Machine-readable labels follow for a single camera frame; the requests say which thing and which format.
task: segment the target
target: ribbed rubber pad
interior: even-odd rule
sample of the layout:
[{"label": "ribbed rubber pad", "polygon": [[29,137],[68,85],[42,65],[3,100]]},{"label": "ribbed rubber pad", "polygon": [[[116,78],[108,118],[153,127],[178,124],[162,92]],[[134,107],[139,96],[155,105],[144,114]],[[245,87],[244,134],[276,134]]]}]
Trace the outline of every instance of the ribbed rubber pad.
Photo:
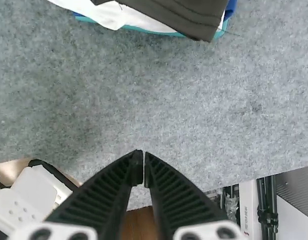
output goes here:
[{"label": "ribbed rubber pad", "polygon": [[85,182],[46,221],[89,226],[99,239],[119,239],[131,188],[142,182],[143,153],[135,150]]},{"label": "ribbed rubber pad", "polygon": [[308,166],[276,176],[277,195],[308,216]]},{"label": "ribbed rubber pad", "polygon": [[181,226],[227,219],[190,180],[148,152],[145,154],[145,187],[150,189],[160,240],[171,240]]}]

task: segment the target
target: blue fabric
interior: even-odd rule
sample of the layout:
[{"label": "blue fabric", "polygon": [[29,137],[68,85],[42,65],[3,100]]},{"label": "blue fabric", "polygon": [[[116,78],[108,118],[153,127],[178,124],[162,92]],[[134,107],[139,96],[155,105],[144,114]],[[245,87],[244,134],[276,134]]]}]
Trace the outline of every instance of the blue fabric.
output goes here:
[{"label": "blue fabric", "polygon": [[229,19],[235,12],[236,10],[236,5],[237,5],[237,0],[229,0],[227,7],[225,9],[225,14],[224,14],[224,21]]}]

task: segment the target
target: metal stand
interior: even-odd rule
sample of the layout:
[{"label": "metal stand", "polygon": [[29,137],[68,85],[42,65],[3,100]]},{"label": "metal stand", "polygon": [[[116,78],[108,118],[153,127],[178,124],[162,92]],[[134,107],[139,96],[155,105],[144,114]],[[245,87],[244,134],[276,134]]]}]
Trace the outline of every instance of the metal stand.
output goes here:
[{"label": "metal stand", "polygon": [[275,176],[256,180],[258,193],[258,221],[261,224],[262,239],[276,240],[278,233],[278,214]]}]

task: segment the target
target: white plastic object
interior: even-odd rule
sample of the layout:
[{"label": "white plastic object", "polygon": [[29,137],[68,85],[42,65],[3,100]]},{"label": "white plastic object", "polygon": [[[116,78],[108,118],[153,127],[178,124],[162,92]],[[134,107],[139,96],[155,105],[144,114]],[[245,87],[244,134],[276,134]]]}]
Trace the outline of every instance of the white plastic object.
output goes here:
[{"label": "white plastic object", "polygon": [[237,224],[229,220],[214,221],[191,226],[180,227],[174,234],[173,240],[246,240]]},{"label": "white plastic object", "polygon": [[32,167],[33,170],[44,177],[57,191],[54,209],[65,201],[73,191],[71,191],[65,184],[59,181],[54,175],[47,171],[42,165]]},{"label": "white plastic object", "polygon": [[[86,238],[74,238],[78,234],[85,235]],[[8,240],[69,240],[71,239],[97,240],[96,231],[87,226],[70,225],[63,223],[37,222],[28,224],[17,229]]]},{"label": "white plastic object", "polygon": [[262,240],[257,215],[258,194],[256,180],[239,184],[240,227],[249,240]]},{"label": "white plastic object", "polygon": [[6,235],[28,222],[42,221],[44,215],[9,188],[0,190],[0,231]]},{"label": "white plastic object", "polygon": [[11,187],[42,215],[47,216],[53,210],[57,191],[44,176],[31,167],[20,173]]},{"label": "white plastic object", "polygon": [[277,240],[308,240],[308,216],[277,196]]}]

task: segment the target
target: black pole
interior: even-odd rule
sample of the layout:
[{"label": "black pole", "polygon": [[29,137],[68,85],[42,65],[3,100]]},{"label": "black pole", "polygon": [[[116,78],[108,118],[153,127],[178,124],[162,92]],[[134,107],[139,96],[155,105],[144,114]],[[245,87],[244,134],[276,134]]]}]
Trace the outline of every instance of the black pole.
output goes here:
[{"label": "black pole", "polygon": [[[278,214],[277,214],[277,192],[276,192],[276,176],[272,175],[270,178],[270,201],[269,210],[272,214],[273,218],[278,221]],[[276,234],[278,233],[278,223],[273,225],[272,229],[272,240],[276,240]]]},{"label": "black pole", "polygon": [[266,207],[266,195],[265,195],[265,178],[256,180],[257,183],[257,195],[258,195],[258,221],[261,224],[262,240],[269,240],[267,226],[260,221],[260,218],[265,215]]}]

